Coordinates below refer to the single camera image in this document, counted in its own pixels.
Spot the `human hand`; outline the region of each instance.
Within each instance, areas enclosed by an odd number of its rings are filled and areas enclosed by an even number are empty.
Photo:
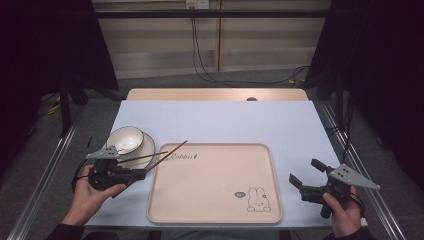
[[[352,186],[350,192],[356,195]],[[339,201],[329,193],[324,193],[325,202],[333,209],[331,223],[336,238],[348,236],[361,228],[361,209],[353,201],[340,205]]]
[[[111,196],[116,196],[124,191],[124,184],[114,185],[104,191],[94,189],[88,182],[88,174],[93,165],[87,165],[82,171],[82,177],[76,183],[71,208],[62,223],[67,225],[82,226],[99,211],[103,202]]]

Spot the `rabbit illustration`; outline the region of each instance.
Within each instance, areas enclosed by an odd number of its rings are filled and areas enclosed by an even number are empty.
[[[271,208],[269,207],[268,198],[265,195],[265,190],[263,188],[251,188],[249,189],[249,207],[247,211],[249,212],[270,212]]]

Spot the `aluminum rail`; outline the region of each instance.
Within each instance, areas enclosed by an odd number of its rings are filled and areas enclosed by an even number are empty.
[[[322,105],[324,112],[326,114],[326,117],[328,118],[330,124],[332,127],[337,126],[337,121],[335,120],[335,112],[331,108],[329,103],[324,103]],[[347,134],[344,131],[338,130],[336,132],[336,136],[344,148],[347,141]],[[364,164],[362,163],[362,160],[360,159],[358,153],[356,152],[353,145],[348,142],[348,150],[346,152],[347,157],[349,158],[350,162],[352,163],[352,167],[365,176],[366,178],[371,180],[371,176],[368,174],[367,170],[365,169]],[[381,220],[381,223],[383,224],[384,228],[386,229],[390,239],[392,240],[404,240],[406,239],[405,236],[402,233],[402,230],[400,229],[399,224],[397,223],[397,220],[389,207],[387,206],[386,202],[384,201],[383,197],[380,195],[379,191],[371,190],[368,188],[364,188],[365,193],[367,194],[371,204],[373,205],[378,217]]]
[[[40,178],[40,181],[38,182],[30,199],[24,207],[24,210],[22,211],[21,215],[13,226],[9,236],[7,237],[7,240],[23,240],[28,234],[31,224],[34,221],[35,216],[37,215],[38,209],[40,208],[44,197],[46,196],[46,193],[50,187],[56,170],[60,165],[63,155],[65,154],[66,149],[68,148],[69,143],[72,140],[72,137],[75,133],[76,125],[80,121],[84,109],[85,106],[81,107],[77,111],[75,120],[71,125],[69,131],[64,137],[60,138],[57,147],[53,152],[53,155],[50,158],[50,161],[47,164],[43,175]]]
[[[357,11],[330,10],[228,10],[228,9],[196,9],[196,10],[96,10],[85,11],[40,11],[38,16],[59,18],[327,18],[345,17],[361,14]]]

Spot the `person's arm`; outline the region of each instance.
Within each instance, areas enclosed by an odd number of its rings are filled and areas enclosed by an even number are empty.
[[[83,225],[99,211],[103,202],[125,190],[124,184],[112,186],[104,191],[95,190],[88,182],[88,173],[93,165],[85,166],[75,187],[71,207],[65,218],[48,236],[50,239],[79,240],[84,233]]]
[[[356,195],[356,189],[351,188],[353,195]],[[361,227],[361,209],[353,201],[349,201],[343,206],[331,194],[324,193],[324,200],[333,209],[331,222],[333,234],[326,239],[337,240],[374,240],[375,238],[368,230]]]

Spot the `white table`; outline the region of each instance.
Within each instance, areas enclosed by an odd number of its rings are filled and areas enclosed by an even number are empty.
[[[293,173],[305,185],[321,186],[325,174],[310,165],[317,158],[327,165],[339,162],[310,101],[123,101],[111,131],[136,126],[148,133],[159,149],[166,143],[263,143],[271,150],[283,207],[276,224],[156,224],[147,208],[154,172],[108,199],[87,226],[166,228],[278,228],[328,227],[321,205],[303,202],[289,181]]]

